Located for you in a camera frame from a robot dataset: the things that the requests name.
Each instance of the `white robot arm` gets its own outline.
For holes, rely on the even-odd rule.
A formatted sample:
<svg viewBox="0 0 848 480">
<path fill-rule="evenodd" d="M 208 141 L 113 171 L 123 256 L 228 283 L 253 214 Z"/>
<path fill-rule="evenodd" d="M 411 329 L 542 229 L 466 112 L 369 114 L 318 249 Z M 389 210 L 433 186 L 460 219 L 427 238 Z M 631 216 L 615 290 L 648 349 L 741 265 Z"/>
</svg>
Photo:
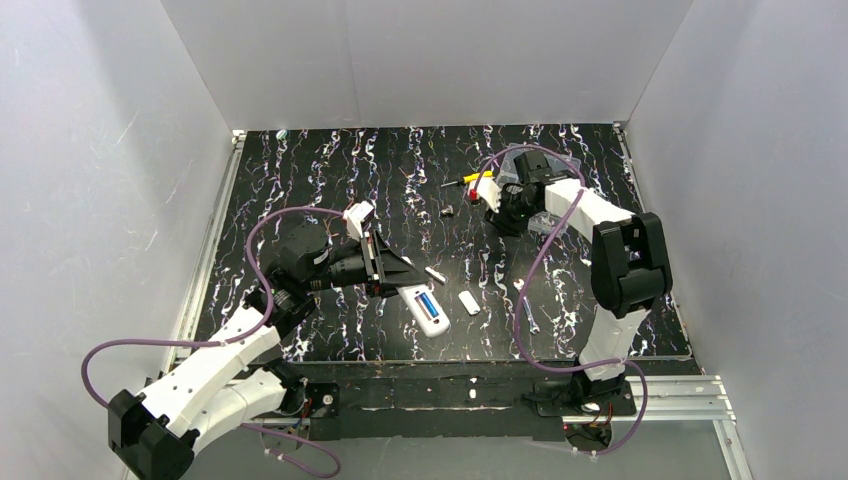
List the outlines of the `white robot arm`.
<svg viewBox="0 0 848 480">
<path fill-rule="evenodd" d="M 294 229 L 265 272 L 273 291 L 270 317 L 265 319 L 268 296 L 253 290 L 210 339 L 221 346 L 195 351 L 173 371 L 133 395 L 123 390 L 108 405 L 109 446 L 142 480 L 180 478 L 194 456 L 212 441 L 263 413 L 303 405 L 315 384 L 302 378 L 282 359 L 255 370 L 230 385 L 262 353 L 280 340 L 316 308 L 311 292 L 364 284 L 371 296 L 399 295 L 425 335 L 433 337 L 450 328 L 450 320 L 433 296 L 429 277 L 397 255 L 369 229 L 374 208 L 367 202 L 345 211 L 350 240 L 331 249 L 323 227 L 305 224 Z M 243 340 L 243 335 L 262 324 Z M 338 387 L 332 385 L 324 388 Z M 338 402 L 313 402 L 312 416 L 334 416 Z"/>
<path fill-rule="evenodd" d="M 515 162 L 520 183 L 501 188 L 495 179 L 483 177 L 476 188 L 469 187 L 469 196 L 486 203 L 486 219 L 500 234 L 517 236 L 539 212 L 563 217 L 584 190 L 567 223 L 592 244 L 592 290 L 598 307 L 578 363 L 627 358 L 639 325 L 672 286 L 659 218 L 619 208 L 581 187 L 578 179 L 553 172 L 539 151 L 523 153 Z M 620 391 L 623 373 L 623 364 L 608 364 L 588 368 L 573 381 L 578 396 L 592 401 Z"/>
</svg>

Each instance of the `white backdrop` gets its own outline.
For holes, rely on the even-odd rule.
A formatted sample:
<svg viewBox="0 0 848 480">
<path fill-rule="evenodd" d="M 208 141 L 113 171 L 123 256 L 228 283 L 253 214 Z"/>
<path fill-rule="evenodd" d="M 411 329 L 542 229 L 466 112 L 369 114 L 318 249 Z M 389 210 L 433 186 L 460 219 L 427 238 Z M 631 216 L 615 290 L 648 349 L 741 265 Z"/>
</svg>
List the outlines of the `white backdrop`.
<svg viewBox="0 0 848 480">
<path fill-rule="evenodd" d="M 117 479 L 86 352 L 174 331 L 232 150 L 159 2 L 0 2 L 0 478 Z M 107 399 L 163 348 L 95 357 Z"/>
<path fill-rule="evenodd" d="M 627 127 L 755 478 L 848 471 L 846 45 L 844 0 L 695 0 Z"/>
<path fill-rule="evenodd" d="M 162 0 L 233 129 L 630 117 L 691 0 Z"/>
</svg>

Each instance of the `black marbled table surface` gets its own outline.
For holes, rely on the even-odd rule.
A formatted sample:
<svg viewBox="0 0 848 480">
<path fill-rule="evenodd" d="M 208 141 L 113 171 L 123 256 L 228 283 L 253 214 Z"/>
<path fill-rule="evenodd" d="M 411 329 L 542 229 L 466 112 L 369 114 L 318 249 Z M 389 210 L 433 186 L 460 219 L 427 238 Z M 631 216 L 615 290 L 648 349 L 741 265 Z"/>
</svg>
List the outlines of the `black marbled table surface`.
<svg viewBox="0 0 848 480">
<path fill-rule="evenodd" d="M 522 278 L 543 238 L 525 233 L 500 238 L 483 220 L 484 207 L 472 206 L 458 187 L 439 188 L 479 169 L 481 156 L 512 143 L 537 143 L 581 160 L 589 186 L 611 202 L 641 210 L 611 125 L 529 125 L 428 128 L 301 130 L 277 135 L 250 132 L 235 178 L 227 219 L 204 300 L 196 338 L 206 339 L 257 285 L 244 260 L 244 242 L 253 225 L 270 211 L 299 205 L 344 210 L 352 201 L 377 207 L 379 228 L 389 244 L 423 269 L 447 275 L 435 295 L 452 321 L 451 330 L 428 339 L 395 297 L 369 299 L 364 289 L 320 293 L 319 311 L 281 344 L 295 361 L 353 360 L 511 360 L 518 349 L 511 337 L 512 311 Z M 456 215 L 440 218 L 453 206 Z M 345 239 L 340 219 L 295 215 L 272 222 L 259 239 L 260 263 L 274 257 L 287 228 L 320 222 Z M 554 243 L 530 287 L 530 334 L 525 342 L 537 358 L 572 359 L 591 328 L 596 305 L 589 281 L 589 243 L 576 231 Z M 470 317 L 457 295 L 470 290 L 482 312 Z M 690 354 L 680 320 L 666 299 L 642 324 L 632 355 Z"/>
</svg>

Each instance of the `black mount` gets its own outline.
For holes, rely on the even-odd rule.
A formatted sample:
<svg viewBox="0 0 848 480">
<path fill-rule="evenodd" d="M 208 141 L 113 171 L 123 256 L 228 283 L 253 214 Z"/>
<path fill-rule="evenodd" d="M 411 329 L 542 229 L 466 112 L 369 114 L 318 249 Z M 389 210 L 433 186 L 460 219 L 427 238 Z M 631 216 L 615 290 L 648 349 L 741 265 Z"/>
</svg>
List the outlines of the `black mount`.
<svg viewBox="0 0 848 480">
<path fill-rule="evenodd" d="M 315 297 L 284 271 L 273 269 L 273 265 L 272 269 L 266 272 L 266 277 L 273 289 L 271 292 L 274 306 L 265 325 L 276 327 L 280 338 L 286 338 L 309 314 L 315 311 L 317 308 Z M 262 289 L 257 287 L 244 297 L 244 303 L 246 306 L 264 312 L 267 298 Z"/>
<path fill-rule="evenodd" d="M 139 480 L 175 480 L 194 460 L 197 430 L 177 438 L 166 425 L 166 416 L 153 418 L 142 405 L 144 395 L 134 397 L 121 390 L 109 402 L 109 448 Z"/>
<path fill-rule="evenodd" d="M 515 157 L 519 183 L 507 183 L 501 188 L 498 213 L 486 210 L 484 218 L 498 229 L 498 234 L 519 237 L 527 231 L 530 218 L 545 211 L 545 186 L 563 178 L 573 178 L 571 172 L 554 172 L 545 154 L 533 150 Z"/>
<path fill-rule="evenodd" d="M 335 249 L 329 247 L 326 239 L 324 228 L 313 224 L 305 224 L 290 234 L 288 243 L 292 245 L 280 251 L 266 272 L 271 285 L 302 302 L 311 298 L 308 292 L 357 284 L 364 284 L 371 297 L 388 298 L 397 295 L 400 287 L 420 285 L 430 279 L 392 250 L 376 229 L 367 229 L 359 241 L 351 240 Z M 264 297 L 256 291 L 251 295 Z"/>
<path fill-rule="evenodd" d="M 616 415 L 636 414 L 633 393 L 624 375 L 598 382 L 589 381 L 585 375 L 579 374 L 570 379 L 565 377 L 536 382 L 533 384 L 533 393 L 524 394 L 523 399 L 530 402 L 541 417 L 583 415 L 583 406 L 587 403 L 596 403 L 602 408 L 612 405 Z"/>
<path fill-rule="evenodd" d="M 662 222 L 655 214 L 592 229 L 592 292 L 615 318 L 653 309 L 671 285 Z"/>
</svg>

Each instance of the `purple cable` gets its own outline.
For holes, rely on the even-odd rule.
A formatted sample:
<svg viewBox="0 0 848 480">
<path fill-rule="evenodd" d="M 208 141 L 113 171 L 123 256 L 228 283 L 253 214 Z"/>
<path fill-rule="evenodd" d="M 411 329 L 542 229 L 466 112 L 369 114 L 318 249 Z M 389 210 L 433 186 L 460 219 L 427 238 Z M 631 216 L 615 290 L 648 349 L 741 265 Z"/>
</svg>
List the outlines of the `purple cable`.
<svg viewBox="0 0 848 480">
<path fill-rule="evenodd" d="M 577 178 L 580 180 L 580 185 L 583 186 L 584 188 L 586 187 L 586 177 L 583 176 L 583 173 L 580 172 L 580 169 L 577 168 L 577 166 L 575 166 L 573 163 L 568 161 L 568 159 L 566 159 L 562 154 L 557 153 L 557 152 L 551 150 L 550 148 L 545 148 L 541 145 L 528 144 L 528 145 L 513 145 L 511 147 L 507 147 L 507 148 L 501 150 L 500 152 L 492 155 L 489 158 L 489 160 L 483 165 L 483 168 L 480 169 L 480 172 L 479 172 L 480 176 L 477 177 L 477 181 L 474 182 L 474 187 L 471 190 L 477 191 L 477 187 L 480 185 L 480 180 L 483 178 L 483 172 L 488 170 L 489 166 L 492 165 L 492 163 L 494 163 L 494 161 L 496 159 L 498 159 L 498 158 L 504 156 L 505 154 L 512 152 L 514 150 L 539 150 L 539 151 L 547 153 L 548 155 L 551 155 L 552 157 L 554 157 L 554 158 L 558 159 L 559 161 L 565 163 L 565 166 L 568 167 L 569 170 L 574 172 L 575 175 L 577 175 Z"/>
<path fill-rule="evenodd" d="M 515 338 L 515 345 L 518 347 L 518 351 L 521 353 L 521 356 L 524 358 L 524 360 L 526 360 L 527 363 L 538 368 L 539 370 L 548 373 L 572 374 L 589 368 L 600 367 L 602 365 L 612 365 L 616 363 L 624 363 L 625 365 L 630 365 L 631 367 L 636 369 L 636 373 L 639 375 L 639 380 L 642 382 L 642 407 L 639 409 L 639 414 L 636 416 L 636 421 L 633 423 L 633 426 L 630 427 L 630 430 L 620 441 L 616 442 L 615 445 L 608 447 L 606 450 L 596 452 L 597 455 L 606 455 L 621 448 L 621 446 L 624 445 L 625 442 L 630 440 L 630 437 L 632 437 L 633 434 L 636 433 L 636 429 L 639 428 L 639 425 L 642 423 L 642 418 L 645 416 L 645 410 L 648 408 L 648 381 L 645 378 L 645 373 L 642 372 L 642 369 L 639 368 L 639 366 L 636 365 L 635 362 L 618 358 L 611 358 L 609 360 L 598 360 L 597 362 L 587 363 L 586 365 L 578 365 L 576 367 L 549 367 L 547 365 L 542 365 L 535 358 L 533 358 L 533 356 L 530 355 L 530 352 L 528 352 L 527 349 L 524 347 L 524 343 L 522 343 L 521 341 L 521 314 L 524 313 L 524 298 L 527 296 L 527 287 L 530 286 L 530 280 L 533 278 L 533 274 L 536 273 L 536 269 L 539 267 L 539 264 L 545 257 L 545 253 L 547 253 L 548 249 L 551 248 L 551 245 L 554 243 L 554 239 L 557 237 L 557 234 L 566 225 L 568 219 L 574 213 L 574 210 L 577 209 L 577 204 L 580 202 L 580 199 L 583 198 L 583 192 L 585 191 L 585 189 L 581 189 L 577 192 L 577 197 L 574 198 L 574 201 L 571 203 L 571 206 L 568 207 L 568 210 L 565 212 L 565 215 L 562 216 L 562 219 L 560 219 L 559 223 L 557 223 L 551 233 L 548 234 L 548 238 L 542 245 L 542 249 L 539 250 L 539 254 L 536 255 L 536 259 L 533 260 L 533 265 L 530 266 L 530 271 L 527 272 L 527 277 L 524 279 L 524 285 L 518 292 L 518 305 L 515 308 L 515 315 L 513 317 L 512 336 Z"/>
<path fill-rule="evenodd" d="M 259 424 L 259 423 L 242 423 L 241 426 L 248 429 L 248 430 L 253 430 L 255 432 L 264 433 L 266 435 L 273 435 L 275 437 L 287 438 L 289 440 L 294 440 L 294 441 L 302 443 L 304 445 L 309 445 L 312 448 L 321 450 L 322 452 L 329 455 L 330 458 L 333 459 L 333 462 L 336 463 L 336 469 L 333 470 L 330 473 L 321 473 L 321 472 L 315 470 L 314 468 L 310 467 L 309 465 L 306 465 L 305 463 L 301 462 L 300 460 L 297 460 L 296 458 L 292 458 L 292 457 L 284 454 L 283 452 L 281 452 L 279 450 L 275 450 L 273 448 L 268 449 L 268 451 L 273 453 L 274 456 L 278 457 L 278 456 L 282 455 L 283 459 L 285 461 L 291 463 L 295 467 L 303 470 L 304 472 L 312 475 L 313 477 L 332 478 L 332 477 L 335 477 L 336 475 L 338 475 L 339 472 L 342 470 L 342 461 L 339 459 L 339 456 L 336 455 L 336 452 L 330 450 L 329 448 L 327 448 L 327 447 L 325 447 L 325 446 L 323 446 L 319 443 L 315 443 L 315 442 L 313 442 L 311 440 L 307 440 L 305 438 L 300 438 L 297 435 L 291 435 L 289 433 L 281 432 L 279 430 L 271 430 L 271 429 L 263 427 L 262 424 Z"/>
<path fill-rule="evenodd" d="M 280 217 L 280 216 L 285 215 L 287 213 L 293 213 L 293 212 L 326 213 L 326 214 L 335 215 L 335 216 L 338 216 L 338 217 L 341 217 L 343 215 L 342 212 L 339 212 L 337 210 L 330 210 L 330 209 L 327 209 L 327 208 L 290 207 L 290 208 L 283 208 L 283 209 L 277 210 L 275 212 L 272 212 L 272 213 L 268 214 L 268 216 L 266 216 L 265 218 L 260 220 L 253 227 L 253 229 L 250 231 L 250 233 L 247 235 L 247 241 L 245 242 L 244 248 L 245 248 L 245 251 L 247 253 L 247 263 L 250 264 L 250 268 L 252 268 L 253 271 L 256 273 L 256 276 L 259 278 L 259 283 L 262 285 L 262 289 L 265 292 L 271 291 L 271 284 L 268 282 L 268 279 L 265 278 L 265 275 L 262 273 L 262 270 L 259 268 L 259 262 L 256 261 L 256 254 L 253 253 L 253 239 L 256 237 L 256 234 L 259 232 L 259 229 L 261 229 L 262 227 L 267 225 L 268 222 L 270 222 L 271 220 L 273 220 L 277 217 Z M 248 330 L 248 331 L 246 331 L 242 334 L 236 335 L 235 337 L 228 338 L 228 339 L 222 340 L 222 341 L 192 342 L 192 341 L 185 341 L 185 340 L 154 340 L 154 339 L 147 339 L 147 338 L 122 338 L 122 339 L 119 339 L 119 340 L 110 340 L 108 342 L 101 343 L 100 345 L 97 345 L 96 347 L 92 348 L 91 351 L 88 352 L 82 360 L 82 365 L 80 366 L 80 374 L 82 375 L 82 384 L 83 384 L 83 386 L 85 386 L 85 390 L 88 392 L 88 394 L 91 395 L 91 398 L 93 398 L 95 402 L 100 404 L 100 406 L 102 406 L 103 408 L 106 408 L 106 407 L 109 406 L 109 402 L 107 402 L 106 399 L 101 397 L 100 394 L 98 394 L 97 391 L 94 390 L 94 386 L 91 384 L 91 378 L 88 375 L 88 365 L 91 363 L 91 359 L 94 358 L 94 356 L 97 355 L 98 352 L 105 350 L 107 348 L 116 347 L 116 346 L 119 346 L 119 345 L 144 345 L 144 346 L 157 346 L 157 347 L 186 347 L 186 348 L 223 347 L 223 346 L 230 344 L 230 343 L 240 342 L 240 341 L 244 340 L 245 338 L 256 333 L 260 328 L 262 328 L 263 325 L 265 325 L 265 322 L 268 321 L 268 318 L 271 317 L 271 310 L 273 308 L 274 308 L 273 302 L 266 302 L 265 313 L 262 315 L 262 320 L 260 320 L 250 330 Z M 319 478 L 330 478 L 330 477 L 333 477 L 336 474 L 338 474 L 339 471 L 342 468 L 341 461 L 339 460 L 339 457 L 333 451 L 331 451 L 328 448 L 323 447 L 323 446 L 321 446 L 321 445 L 319 445 L 315 442 L 312 442 L 312 441 L 309 441 L 309 440 L 306 440 L 306 439 L 303 439 L 303 438 L 300 438 L 300 437 L 297 437 L 297 436 L 294 436 L 294 435 L 288 435 L 288 434 L 285 434 L 283 432 L 276 432 L 276 431 L 273 431 L 273 430 L 267 430 L 266 431 L 266 429 L 261 429 L 261 427 L 256 427 L 255 425 L 251 425 L 251 424 L 242 424 L 242 426 L 245 427 L 245 428 L 250 428 L 252 430 L 257 430 L 257 428 L 260 428 L 260 430 L 258 430 L 258 431 L 263 431 L 264 433 L 269 433 L 271 435 L 277 435 L 277 436 L 284 437 L 284 438 L 290 438 L 290 439 L 292 439 L 296 442 L 300 442 L 300 443 L 303 443 L 305 445 L 309 445 L 310 447 L 317 448 L 318 450 L 321 450 L 322 452 L 324 452 L 327 455 L 329 455 L 330 457 L 332 457 L 333 461 L 336 462 L 336 470 L 331 474 L 326 474 L 326 473 L 317 472 L 317 471 L 313 470 L 311 467 L 309 467 L 309 466 L 307 466 L 307 465 L 305 465 L 305 464 L 303 464 L 303 463 L 301 463 L 301 462 L 299 462 L 295 459 L 288 458 L 288 461 L 290 463 L 294 464 L 297 468 L 299 468 L 299 469 L 303 470 L 304 472 L 307 472 L 311 475 L 314 475 L 314 476 L 319 477 Z"/>
</svg>

